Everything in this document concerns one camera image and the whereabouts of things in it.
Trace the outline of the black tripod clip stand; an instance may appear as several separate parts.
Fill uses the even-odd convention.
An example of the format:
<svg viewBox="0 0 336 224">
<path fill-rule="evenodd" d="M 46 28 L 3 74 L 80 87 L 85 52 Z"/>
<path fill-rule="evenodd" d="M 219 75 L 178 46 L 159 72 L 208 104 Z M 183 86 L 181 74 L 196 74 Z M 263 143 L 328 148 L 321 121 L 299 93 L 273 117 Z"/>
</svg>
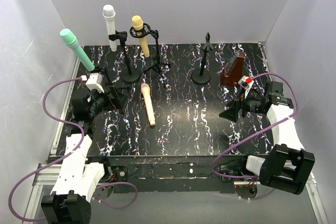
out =
<svg viewBox="0 0 336 224">
<path fill-rule="evenodd" d="M 99 66 L 95 66 L 95 69 L 93 71 L 90 72 L 91 73 L 100 73 L 102 74 L 104 77 L 106 77 L 107 81 L 105 84 L 105 87 L 108 89 L 108 92 L 106 92 L 107 97 L 110 100 L 111 105 L 118 110 L 123 110 L 124 108 L 124 103 L 127 100 L 120 100 L 117 92 L 116 92 L 116 85 L 111 81 L 109 74 L 108 74 L 108 70 L 106 67 L 99 67 Z"/>
</svg>

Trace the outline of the large yellow microphone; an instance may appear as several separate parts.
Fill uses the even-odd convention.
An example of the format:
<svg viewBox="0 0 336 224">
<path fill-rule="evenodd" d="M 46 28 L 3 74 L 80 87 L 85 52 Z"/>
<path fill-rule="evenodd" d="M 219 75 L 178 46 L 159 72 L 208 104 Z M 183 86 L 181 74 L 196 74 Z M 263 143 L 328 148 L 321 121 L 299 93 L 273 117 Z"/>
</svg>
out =
<svg viewBox="0 0 336 224">
<path fill-rule="evenodd" d="M 147 58 L 150 56 L 150 51 L 149 51 L 148 43 L 145 37 L 146 32 L 145 32 L 144 22 L 139 15 L 133 16 L 131 21 L 132 21 L 132 27 L 130 29 L 131 35 L 134 38 L 139 39 L 142 52 L 144 56 Z"/>
</svg>

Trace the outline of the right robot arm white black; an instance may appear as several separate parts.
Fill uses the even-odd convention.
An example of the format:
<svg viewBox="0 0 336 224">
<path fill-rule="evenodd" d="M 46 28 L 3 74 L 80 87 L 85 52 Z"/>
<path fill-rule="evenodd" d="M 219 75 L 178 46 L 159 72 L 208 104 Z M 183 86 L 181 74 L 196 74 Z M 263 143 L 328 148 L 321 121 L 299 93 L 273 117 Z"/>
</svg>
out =
<svg viewBox="0 0 336 224">
<path fill-rule="evenodd" d="M 300 142 L 295 121 L 293 102 L 283 95 L 283 84 L 277 81 L 266 83 L 264 94 L 253 98 L 253 80 L 243 76 L 238 84 L 240 94 L 228 104 L 219 117 L 237 122 L 248 112 L 264 114 L 273 126 L 274 146 L 267 157 L 249 155 L 245 169 L 258 176 L 262 185 L 283 190 L 295 195 L 301 194 L 315 163 L 313 153 L 307 152 Z"/>
</svg>

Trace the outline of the black tripod shock mount stand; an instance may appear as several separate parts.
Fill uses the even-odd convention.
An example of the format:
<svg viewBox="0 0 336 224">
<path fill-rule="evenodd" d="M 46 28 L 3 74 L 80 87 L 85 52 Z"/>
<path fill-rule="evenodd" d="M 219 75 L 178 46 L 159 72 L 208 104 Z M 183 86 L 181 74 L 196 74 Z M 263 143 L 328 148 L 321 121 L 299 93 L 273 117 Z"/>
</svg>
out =
<svg viewBox="0 0 336 224">
<path fill-rule="evenodd" d="M 144 25 L 145 25 L 145 32 L 146 32 L 145 36 L 151 35 L 155 39 L 156 55 L 155 55 L 154 59 L 156 60 L 156 63 L 153 64 L 151 67 L 143 70 L 143 73 L 146 75 L 147 72 L 149 72 L 151 70 L 156 72 L 158 74 L 158 79 L 162 81 L 163 88 L 166 89 L 167 84 L 164 81 L 163 68 L 164 67 L 170 68 L 171 64 L 161 61 L 161 56 L 160 56 L 160 53 L 159 53 L 159 43 L 158 43 L 158 38 L 159 38 L 158 30 L 151 29 L 150 25 L 148 25 L 147 23 L 144 23 Z"/>
</svg>

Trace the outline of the black round base holder stand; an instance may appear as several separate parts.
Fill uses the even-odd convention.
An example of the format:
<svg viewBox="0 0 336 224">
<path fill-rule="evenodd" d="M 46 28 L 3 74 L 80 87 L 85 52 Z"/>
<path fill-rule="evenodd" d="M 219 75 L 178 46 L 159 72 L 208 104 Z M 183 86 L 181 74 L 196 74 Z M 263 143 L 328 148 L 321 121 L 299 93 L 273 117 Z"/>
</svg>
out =
<svg viewBox="0 0 336 224">
<path fill-rule="evenodd" d="M 109 35 L 108 37 L 110 41 L 119 40 L 123 50 L 123 59 L 127 69 L 125 71 L 121 71 L 120 78 L 125 83 L 135 83 L 140 80 L 140 72 L 138 69 L 131 67 L 130 58 L 127 55 L 125 45 L 125 42 L 127 41 L 127 36 L 128 33 L 126 31 L 122 32 L 116 31 L 115 34 Z"/>
</svg>

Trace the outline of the green microphone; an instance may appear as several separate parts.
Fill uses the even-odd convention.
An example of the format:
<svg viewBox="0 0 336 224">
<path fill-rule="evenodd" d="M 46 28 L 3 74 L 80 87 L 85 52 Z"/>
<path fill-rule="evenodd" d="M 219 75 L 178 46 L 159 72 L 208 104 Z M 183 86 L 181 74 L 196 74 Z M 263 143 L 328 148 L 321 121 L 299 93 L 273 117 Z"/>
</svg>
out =
<svg viewBox="0 0 336 224">
<path fill-rule="evenodd" d="M 64 28 L 60 31 L 60 36 L 63 42 L 75 53 L 80 62 L 88 71 L 95 69 L 94 64 L 89 59 L 83 48 L 80 46 L 76 35 L 68 28 Z"/>
</svg>

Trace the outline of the white microphone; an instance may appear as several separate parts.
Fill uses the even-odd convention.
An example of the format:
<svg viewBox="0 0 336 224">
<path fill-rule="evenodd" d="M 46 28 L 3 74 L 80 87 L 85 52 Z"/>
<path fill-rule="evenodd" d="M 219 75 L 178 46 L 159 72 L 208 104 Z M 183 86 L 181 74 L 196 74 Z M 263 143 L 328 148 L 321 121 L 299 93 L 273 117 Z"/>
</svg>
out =
<svg viewBox="0 0 336 224">
<path fill-rule="evenodd" d="M 102 10 L 102 15 L 106 21 L 106 27 L 107 27 L 107 32 L 108 32 L 108 39 L 110 35 L 116 34 L 116 29 L 115 29 L 115 10 L 112 5 L 104 5 L 103 10 Z M 110 40 L 109 39 L 109 44 L 111 51 L 117 51 L 117 42 L 115 40 Z"/>
</svg>

